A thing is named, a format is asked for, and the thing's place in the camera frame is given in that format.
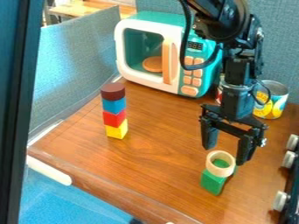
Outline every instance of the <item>wooden tabletop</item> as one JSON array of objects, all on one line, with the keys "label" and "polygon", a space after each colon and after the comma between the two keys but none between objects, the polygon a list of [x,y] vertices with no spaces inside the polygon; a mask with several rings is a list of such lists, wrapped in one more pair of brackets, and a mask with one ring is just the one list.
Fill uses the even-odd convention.
[{"label": "wooden tabletop", "polygon": [[[35,143],[29,153],[74,178],[81,189],[149,223],[277,223],[271,211],[288,172],[285,145],[298,133],[299,106],[289,104],[270,126],[268,145],[241,166],[220,196],[199,185],[209,151],[201,146],[200,103],[124,81],[129,133],[106,137],[100,96]],[[219,135],[215,149],[236,155],[238,140]]]},{"label": "wooden tabletop", "polygon": [[[117,3],[104,3],[104,2],[74,2],[65,3],[49,9],[49,14],[58,15],[61,17],[79,18],[96,11],[102,11],[113,6],[118,5]],[[121,18],[128,18],[136,14],[136,8],[119,5]]]}]

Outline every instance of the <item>can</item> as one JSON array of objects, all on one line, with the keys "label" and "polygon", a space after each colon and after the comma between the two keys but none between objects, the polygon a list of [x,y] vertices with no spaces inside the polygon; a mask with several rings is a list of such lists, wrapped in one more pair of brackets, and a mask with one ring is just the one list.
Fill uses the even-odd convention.
[{"label": "can", "polygon": [[216,102],[218,104],[221,104],[221,101],[222,101],[222,93],[223,93],[223,83],[224,83],[224,80],[225,80],[225,76],[224,74],[221,74],[220,75],[220,81],[219,81],[219,85],[217,87],[217,93],[216,93]]},{"label": "can", "polygon": [[[264,119],[277,119],[282,116],[286,107],[289,89],[275,80],[263,80],[262,83],[270,90],[271,99],[264,106],[255,103],[254,115]],[[256,98],[260,102],[268,100],[268,92],[262,85],[258,86]]]}]

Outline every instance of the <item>toy microwave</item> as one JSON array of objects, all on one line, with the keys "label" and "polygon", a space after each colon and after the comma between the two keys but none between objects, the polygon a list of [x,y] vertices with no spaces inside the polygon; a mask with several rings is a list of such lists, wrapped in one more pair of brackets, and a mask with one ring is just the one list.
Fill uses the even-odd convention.
[{"label": "toy microwave", "polygon": [[[120,74],[129,81],[177,95],[195,98],[204,95],[219,75],[222,51],[210,66],[185,71],[179,63],[184,23],[182,15],[152,11],[141,11],[122,20],[115,28]],[[215,42],[191,32],[185,64],[202,63],[215,46]]]}]

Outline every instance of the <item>green cube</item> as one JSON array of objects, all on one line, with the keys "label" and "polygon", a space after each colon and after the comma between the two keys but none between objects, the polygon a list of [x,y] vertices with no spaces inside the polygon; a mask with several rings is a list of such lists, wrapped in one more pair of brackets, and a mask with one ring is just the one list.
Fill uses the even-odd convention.
[{"label": "green cube", "polygon": [[[229,166],[227,162],[221,159],[215,159],[215,161],[213,161],[213,164],[221,168],[227,168]],[[201,174],[200,184],[208,192],[217,196],[220,195],[220,193],[222,192],[226,180],[227,178],[216,177],[212,175],[208,170],[205,169]]]}]

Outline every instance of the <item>stacked blocks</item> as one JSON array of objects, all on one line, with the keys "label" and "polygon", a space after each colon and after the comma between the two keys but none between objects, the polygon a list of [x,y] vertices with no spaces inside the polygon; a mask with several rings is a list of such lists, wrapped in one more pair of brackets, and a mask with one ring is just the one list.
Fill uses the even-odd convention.
[{"label": "stacked blocks", "polygon": [[[229,164],[226,161],[221,159],[215,159],[212,163],[220,168],[227,168],[229,166]],[[208,170],[205,169],[201,175],[200,184],[208,192],[217,196],[220,195],[220,193],[222,192],[226,180],[227,178],[220,178],[214,176]]]},{"label": "stacked blocks", "polygon": [[125,87],[109,83],[101,88],[103,120],[108,137],[123,139],[128,132]]}]

